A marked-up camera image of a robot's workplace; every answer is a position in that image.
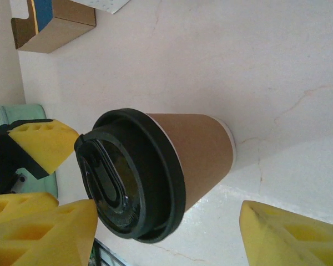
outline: black plastic lid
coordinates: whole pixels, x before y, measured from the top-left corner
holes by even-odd
[[[148,115],[110,111],[74,148],[87,194],[114,234],[155,243],[176,230],[185,211],[183,171],[168,137]]]

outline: cardboard box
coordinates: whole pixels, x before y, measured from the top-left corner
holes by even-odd
[[[86,6],[114,14],[125,4],[127,4],[130,0],[72,0],[72,1],[80,4],[85,4]]]
[[[27,4],[27,19],[11,19],[18,50],[51,53],[96,26],[95,9],[70,0],[27,0]]]

